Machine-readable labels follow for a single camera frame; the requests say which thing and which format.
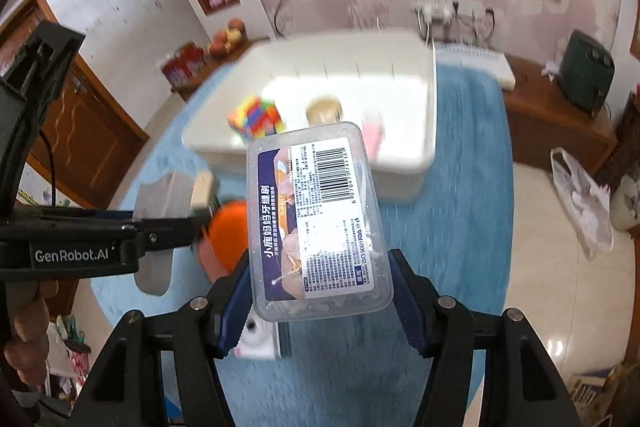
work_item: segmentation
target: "white wall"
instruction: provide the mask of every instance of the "white wall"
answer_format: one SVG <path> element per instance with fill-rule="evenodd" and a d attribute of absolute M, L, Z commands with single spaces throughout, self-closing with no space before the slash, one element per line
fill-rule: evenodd
<path fill-rule="evenodd" d="M 158 65 L 185 42 L 209 40 L 187 0 L 47 1 L 61 24 L 86 33 L 82 58 L 143 128 L 171 94 Z"/>
<path fill-rule="evenodd" d="M 20 185 L 18 186 L 17 200 L 25 204 L 51 204 L 51 184 L 40 176 L 28 163 L 24 166 Z M 65 196 L 60 189 L 56 190 L 57 206 L 80 206 L 71 198 Z"/>
<path fill-rule="evenodd" d="M 618 29 L 611 48 L 616 73 L 607 96 L 613 121 L 622 114 L 629 91 L 635 91 L 640 82 L 640 60 L 629 52 L 636 28 L 637 10 L 638 0 L 620 0 Z"/>

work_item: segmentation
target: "clear plastic box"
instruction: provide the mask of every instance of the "clear plastic box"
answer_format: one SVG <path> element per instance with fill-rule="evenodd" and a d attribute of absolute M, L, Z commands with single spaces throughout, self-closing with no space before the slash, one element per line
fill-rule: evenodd
<path fill-rule="evenodd" d="M 359 128 L 268 136 L 247 155 L 254 307 L 266 321 L 379 311 L 393 284 Z"/>

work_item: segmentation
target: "wooden tv stand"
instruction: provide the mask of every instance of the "wooden tv stand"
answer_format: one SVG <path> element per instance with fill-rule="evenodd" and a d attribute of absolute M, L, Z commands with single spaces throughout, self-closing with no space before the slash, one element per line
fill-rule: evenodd
<path fill-rule="evenodd" d="M 507 60 L 516 77 L 515 90 L 502 92 L 513 161 L 550 171 L 549 151 L 562 147 L 594 174 L 616 146 L 607 110 L 591 118 L 567 102 L 558 84 L 540 76 L 542 66 L 523 58 Z"/>

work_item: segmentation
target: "plastic bag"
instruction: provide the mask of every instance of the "plastic bag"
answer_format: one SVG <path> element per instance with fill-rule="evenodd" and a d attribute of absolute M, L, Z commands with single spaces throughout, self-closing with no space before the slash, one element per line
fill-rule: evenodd
<path fill-rule="evenodd" d="M 551 149 L 551 168 L 562 206 L 589 253 L 611 251 L 609 189 L 593 181 L 578 160 L 562 148 Z"/>

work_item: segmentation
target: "product label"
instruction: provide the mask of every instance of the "product label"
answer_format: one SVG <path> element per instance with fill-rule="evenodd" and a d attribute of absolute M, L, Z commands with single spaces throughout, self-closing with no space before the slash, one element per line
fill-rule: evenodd
<path fill-rule="evenodd" d="M 258 191 L 268 300 L 373 289 L 366 227 L 347 138 L 260 153 Z"/>

